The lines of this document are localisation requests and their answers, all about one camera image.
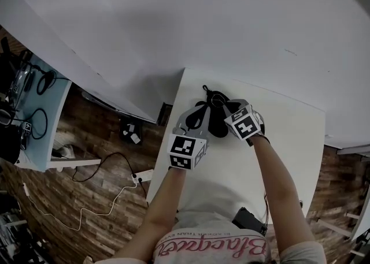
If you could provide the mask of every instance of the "shirt sleeve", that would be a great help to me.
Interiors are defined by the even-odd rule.
[[[96,262],[95,264],[146,264],[144,261],[131,258],[113,258]]]
[[[295,244],[280,254],[280,263],[326,264],[324,248],[316,241]]]

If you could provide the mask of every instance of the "white cable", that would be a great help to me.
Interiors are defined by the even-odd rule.
[[[122,188],[122,190],[120,191],[120,193],[118,193],[118,195],[116,196],[116,198],[113,200],[113,203],[112,203],[112,208],[110,209],[110,212],[109,213],[107,213],[107,214],[97,214],[97,213],[94,213],[93,211],[91,211],[91,210],[88,210],[88,209],[86,209],[86,208],[82,208],[81,210],[80,210],[80,226],[79,226],[79,228],[78,229],[75,229],[75,228],[71,228],[71,227],[68,227],[67,225],[65,225],[62,221],[60,221],[58,218],[56,218],[54,215],[52,215],[52,214],[45,214],[42,210],[40,210],[38,207],[37,207],[37,205],[36,205],[36,203],[29,197],[29,195],[27,195],[27,197],[28,197],[28,199],[32,202],[32,204],[35,206],[35,208],[40,212],[40,213],[42,213],[43,215],[50,215],[50,216],[52,216],[57,222],[59,222],[60,224],[62,224],[63,226],[65,226],[65,227],[67,227],[67,228],[69,228],[69,229],[71,229],[71,230],[75,230],[75,231],[79,231],[80,229],[81,229],[81,224],[82,224],[82,210],[87,210],[87,211],[89,211],[89,212],[91,212],[91,213],[93,213],[93,214],[95,214],[95,215],[110,215],[111,213],[112,213],[112,211],[113,211],[113,208],[114,208],[114,203],[116,202],[116,200],[117,200],[117,198],[121,195],[121,193],[122,193],[122,191],[124,191],[126,188],[132,188],[132,189],[134,189],[134,188],[136,188],[138,185],[137,184],[135,184],[135,186],[125,186],[125,187],[123,187]]]

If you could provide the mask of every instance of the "white power strip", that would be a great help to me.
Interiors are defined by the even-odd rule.
[[[150,169],[150,170],[146,170],[145,172],[132,174],[131,177],[134,183],[137,184],[139,182],[150,181],[153,176],[153,173],[154,173],[154,170]]]

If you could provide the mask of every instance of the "plug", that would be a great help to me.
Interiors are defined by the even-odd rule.
[[[24,189],[24,193],[26,194],[26,196],[29,197],[29,191],[25,183],[23,183],[23,189]]]

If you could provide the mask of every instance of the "person's left arm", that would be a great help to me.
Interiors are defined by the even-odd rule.
[[[131,258],[148,262],[158,241],[172,230],[186,170],[170,168],[162,181],[143,224],[132,240],[113,258]]]

